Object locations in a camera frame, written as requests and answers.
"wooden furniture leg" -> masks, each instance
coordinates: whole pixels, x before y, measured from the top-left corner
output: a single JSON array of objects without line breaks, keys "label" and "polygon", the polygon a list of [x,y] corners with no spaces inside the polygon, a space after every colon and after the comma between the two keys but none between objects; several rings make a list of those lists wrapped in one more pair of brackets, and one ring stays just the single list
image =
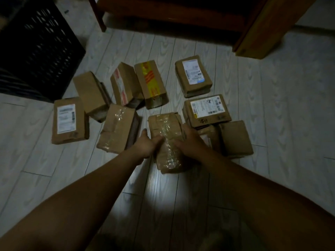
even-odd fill
[{"label": "wooden furniture leg", "polygon": [[96,17],[96,19],[97,19],[97,21],[98,21],[98,24],[99,24],[99,26],[100,26],[101,31],[102,31],[102,32],[105,32],[106,29],[107,29],[106,25],[105,25],[104,22],[103,22],[103,15],[104,15],[105,12],[104,12],[104,11],[101,11],[101,10],[98,8],[98,6],[97,6],[95,0],[88,0],[88,1],[90,2],[90,5],[91,5],[92,10],[93,10],[93,12],[94,12],[94,15],[95,15],[95,17]]},{"label": "wooden furniture leg", "polygon": [[242,40],[233,47],[237,56],[262,59],[316,0],[267,0]]}]

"black plastic crate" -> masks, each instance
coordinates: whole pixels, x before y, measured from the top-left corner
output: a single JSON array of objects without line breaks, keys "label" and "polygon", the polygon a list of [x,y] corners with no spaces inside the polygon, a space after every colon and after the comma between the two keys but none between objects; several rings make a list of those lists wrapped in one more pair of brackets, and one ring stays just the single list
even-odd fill
[{"label": "black plastic crate", "polygon": [[52,0],[25,0],[0,32],[0,92],[61,99],[84,54]]}]

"person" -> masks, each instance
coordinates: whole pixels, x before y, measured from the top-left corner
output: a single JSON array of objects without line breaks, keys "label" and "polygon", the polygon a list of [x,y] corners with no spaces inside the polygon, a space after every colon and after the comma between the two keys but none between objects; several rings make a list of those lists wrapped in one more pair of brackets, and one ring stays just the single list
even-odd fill
[{"label": "person", "polygon": [[[175,145],[220,180],[224,194],[269,250],[333,250],[335,220],[307,198],[235,164],[207,147],[184,124]],[[0,239],[3,251],[85,250],[135,167],[163,137],[143,130],[136,143],[92,173],[60,190]]]}]

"cardboard box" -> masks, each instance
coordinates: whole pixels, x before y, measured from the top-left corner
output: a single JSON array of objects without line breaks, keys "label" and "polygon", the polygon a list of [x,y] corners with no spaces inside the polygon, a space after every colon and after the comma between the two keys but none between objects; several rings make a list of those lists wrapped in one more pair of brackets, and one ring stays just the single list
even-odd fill
[{"label": "cardboard box", "polygon": [[210,92],[213,83],[198,55],[176,61],[175,68],[185,98]]},{"label": "cardboard box", "polygon": [[144,100],[142,89],[134,68],[126,63],[120,63],[111,76],[116,104],[137,108]]},{"label": "cardboard box", "polygon": [[221,94],[185,101],[183,115],[193,128],[232,120]]},{"label": "cardboard box", "polygon": [[213,125],[198,130],[198,134],[208,147],[221,153],[220,134]]},{"label": "cardboard box", "polygon": [[98,122],[103,122],[106,119],[111,98],[102,84],[91,71],[74,77],[73,83],[88,116]]},{"label": "cardboard box", "polygon": [[135,109],[111,104],[96,147],[106,152],[123,152],[134,144],[139,124]]},{"label": "cardboard box", "polygon": [[165,105],[169,99],[155,61],[138,63],[134,68],[142,87],[146,108]]},{"label": "cardboard box", "polygon": [[161,173],[180,173],[187,169],[184,155],[175,147],[174,141],[184,140],[181,128],[182,120],[178,113],[152,115],[148,118],[151,137],[162,134],[165,139],[161,147],[154,154],[157,169]]},{"label": "cardboard box", "polygon": [[222,153],[231,159],[253,155],[254,151],[244,121],[220,123],[223,141]]},{"label": "cardboard box", "polygon": [[89,139],[89,126],[88,115],[79,97],[55,101],[51,143],[63,144]]}]

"person's left hand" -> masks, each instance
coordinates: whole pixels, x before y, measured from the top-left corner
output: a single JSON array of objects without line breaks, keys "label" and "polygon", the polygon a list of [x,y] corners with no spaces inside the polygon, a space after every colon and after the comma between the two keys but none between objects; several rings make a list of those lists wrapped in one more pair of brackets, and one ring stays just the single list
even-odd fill
[{"label": "person's left hand", "polygon": [[134,148],[136,148],[136,153],[139,153],[140,157],[143,159],[149,158],[157,146],[163,141],[163,136],[157,135],[150,139],[148,137],[147,129],[142,130],[141,136],[134,143]]}]

